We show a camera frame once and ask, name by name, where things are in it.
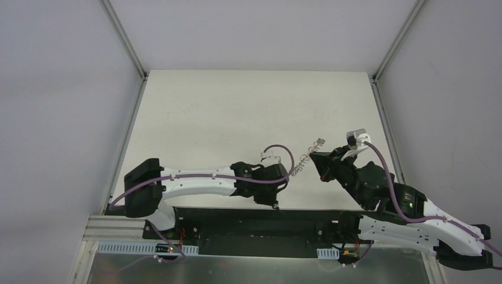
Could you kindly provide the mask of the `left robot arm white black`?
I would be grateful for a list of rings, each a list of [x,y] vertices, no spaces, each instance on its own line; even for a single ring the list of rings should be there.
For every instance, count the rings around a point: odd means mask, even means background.
[[[166,239],[176,238],[181,224],[176,210],[165,201],[188,195],[252,198],[256,204],[276,207],[277,195],[289,182],[278,156],[260,164],[235,162],[213,170],[181,170],[160,166],[159,159],[143,162],[124,177],[124,215],[145,218]]]

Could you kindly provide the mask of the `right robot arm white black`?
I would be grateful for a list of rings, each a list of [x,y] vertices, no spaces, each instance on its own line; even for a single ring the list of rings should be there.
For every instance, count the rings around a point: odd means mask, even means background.
[[[494,269],[491,229],[469,225],[435,205],[424,193],[395,182],[382,153],[369,142],[380,165],[356,167],[356,150],[343,146],[331,152],[314,151],[313,161],[322,182],[337,181],[369,213],[344,213],[336,226],[339,240],[355,238],[389,242],[433,256],[440,264],[460,271]]]

